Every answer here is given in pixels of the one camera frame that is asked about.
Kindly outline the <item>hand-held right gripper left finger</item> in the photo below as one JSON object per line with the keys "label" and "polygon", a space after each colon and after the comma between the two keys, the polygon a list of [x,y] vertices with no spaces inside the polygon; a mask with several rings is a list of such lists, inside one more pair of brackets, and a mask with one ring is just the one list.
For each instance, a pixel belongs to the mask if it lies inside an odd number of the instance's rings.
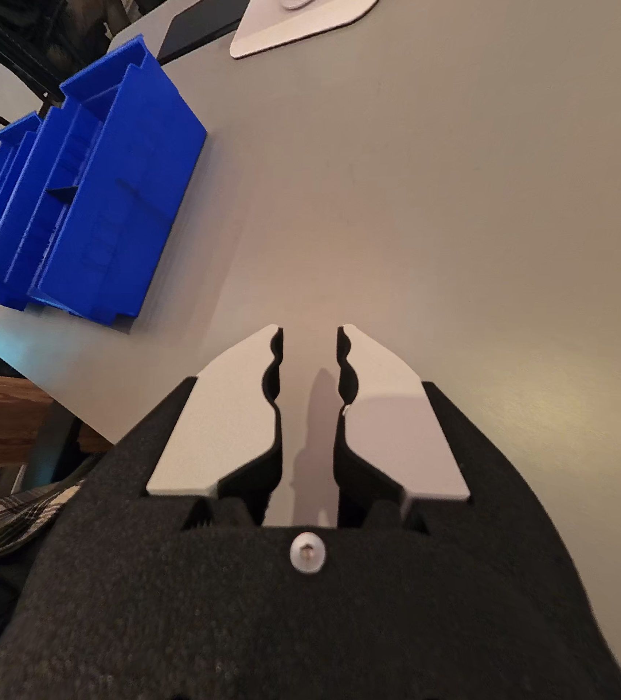
{"label": "hand-held right gripper left finger", "polygon": [[145,486],[150,496],[239,498],[262,524],[282,477],[283,329],[270,324],[195,378]]}

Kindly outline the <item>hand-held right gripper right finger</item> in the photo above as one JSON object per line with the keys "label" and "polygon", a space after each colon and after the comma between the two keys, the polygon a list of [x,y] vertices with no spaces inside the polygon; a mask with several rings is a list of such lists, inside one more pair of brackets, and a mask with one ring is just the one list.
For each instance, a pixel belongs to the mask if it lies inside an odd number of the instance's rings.
{"label": "hand-held right gripper right finger", "polygon": [[338,526],[361,526],[379,501],[396,506],[402,521],[417,504],[469,503],[471,491],[418,374],[355,325],[338,327],[336,338]]}

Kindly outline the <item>blue divided parts bin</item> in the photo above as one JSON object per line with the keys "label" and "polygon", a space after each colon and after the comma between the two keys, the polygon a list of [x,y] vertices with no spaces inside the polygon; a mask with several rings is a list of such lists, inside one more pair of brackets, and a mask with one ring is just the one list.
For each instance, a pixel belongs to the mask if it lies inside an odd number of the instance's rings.
{"label": "blue divided parts bin", "polygon": [[140,314],[207,131],[138,35],[0,129],[0,306]]}

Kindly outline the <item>person's plaid shirt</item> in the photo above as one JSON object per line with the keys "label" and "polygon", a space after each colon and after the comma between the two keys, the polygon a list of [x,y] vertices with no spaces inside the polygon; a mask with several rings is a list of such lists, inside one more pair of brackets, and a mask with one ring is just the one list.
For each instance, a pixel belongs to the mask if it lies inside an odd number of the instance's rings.
{"label": "person's plaid shirt", "polygon": [[41,486],[0,498],[0,558],[48,528],[84,482],[82,478],[68,485]]}

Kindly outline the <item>black mesh chair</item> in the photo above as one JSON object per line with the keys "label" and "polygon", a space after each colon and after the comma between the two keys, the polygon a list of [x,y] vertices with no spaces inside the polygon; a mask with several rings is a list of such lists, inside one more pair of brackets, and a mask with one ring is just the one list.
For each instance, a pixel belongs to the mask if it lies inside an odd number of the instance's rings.
{"label": "black mesh chair", "polygon": [[0,64],[44,100],[109,44],[102,1],[0,1]]}

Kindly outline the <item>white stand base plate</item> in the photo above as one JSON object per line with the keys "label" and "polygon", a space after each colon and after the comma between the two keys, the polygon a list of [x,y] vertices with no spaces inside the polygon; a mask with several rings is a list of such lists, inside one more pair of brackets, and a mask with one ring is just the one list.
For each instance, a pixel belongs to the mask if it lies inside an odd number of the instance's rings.
{"label": "white stand base plate", "polygon": [[350,25],[376,1],[315,1],[287,12],[279,1],[250,1],[232,39],[229,54],[241,59]]}

